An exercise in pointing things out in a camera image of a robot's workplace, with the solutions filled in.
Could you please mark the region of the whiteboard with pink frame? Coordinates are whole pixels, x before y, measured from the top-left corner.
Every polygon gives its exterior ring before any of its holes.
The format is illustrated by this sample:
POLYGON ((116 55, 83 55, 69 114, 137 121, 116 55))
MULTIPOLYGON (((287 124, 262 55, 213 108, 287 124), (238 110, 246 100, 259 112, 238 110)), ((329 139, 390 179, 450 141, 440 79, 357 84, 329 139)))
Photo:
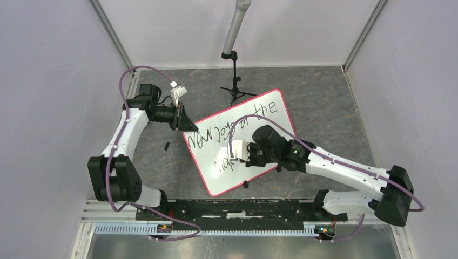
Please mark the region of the whiteboard with pink frame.
POLYGON ((230 128, 237 119, 248 114, 251 115, 250 118, 245 118, 236 125, 233 140, 253 140, 254 131, 268 123, 257 119, 257 115, 267 117, 288 132, 295 133, 284 96, 279 89, 274 89, 202 119, 195 123, 198 131, 183 134, 211 197, 241 186, 245 181, 253 180, 277 166, 276 163, 269 163, 265 167, 245 167, 239 161, 230 160, 230 128))

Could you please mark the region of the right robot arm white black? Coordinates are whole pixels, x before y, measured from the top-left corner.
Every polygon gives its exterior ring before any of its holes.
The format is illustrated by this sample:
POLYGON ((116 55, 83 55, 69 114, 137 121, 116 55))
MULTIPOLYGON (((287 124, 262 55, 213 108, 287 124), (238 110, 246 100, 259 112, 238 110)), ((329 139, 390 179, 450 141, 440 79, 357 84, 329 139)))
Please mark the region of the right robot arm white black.
POLYGON ((406 169, 366 166, 341 158, 313 143, 282 137, 270 125, 261 126, 252 142, 232 142, 234 155, 246 167, 277 164, 277 169, 323 176, 353 188, 351 192, 321 190, 312 205, 318 220, 347 213, 373 214, 398 227, 407 224, 414 187, 406 169))

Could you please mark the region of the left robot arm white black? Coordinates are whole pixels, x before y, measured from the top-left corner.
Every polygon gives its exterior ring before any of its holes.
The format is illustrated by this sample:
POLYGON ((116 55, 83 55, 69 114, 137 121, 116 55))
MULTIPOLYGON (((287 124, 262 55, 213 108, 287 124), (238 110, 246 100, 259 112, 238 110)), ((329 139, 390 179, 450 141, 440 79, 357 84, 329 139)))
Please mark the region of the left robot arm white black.
POLYGON ((198 131, 187 116, 184 104, 179 101, 186 94, 186 88, 175 81, 171 86, 172 102, 168 106, 159 100, 162 91, 153 84, 141 84, 137 96, 125 99, 122 117, 113 138, 100 156, 89 158, 87 163, 98 201, 147 206, 149 213, 157 220, 169 215, 170 206, 164 202, 164 192, 142 183, 132 158, 139 137, 150 122, 167 123, 173 131, 198 131))

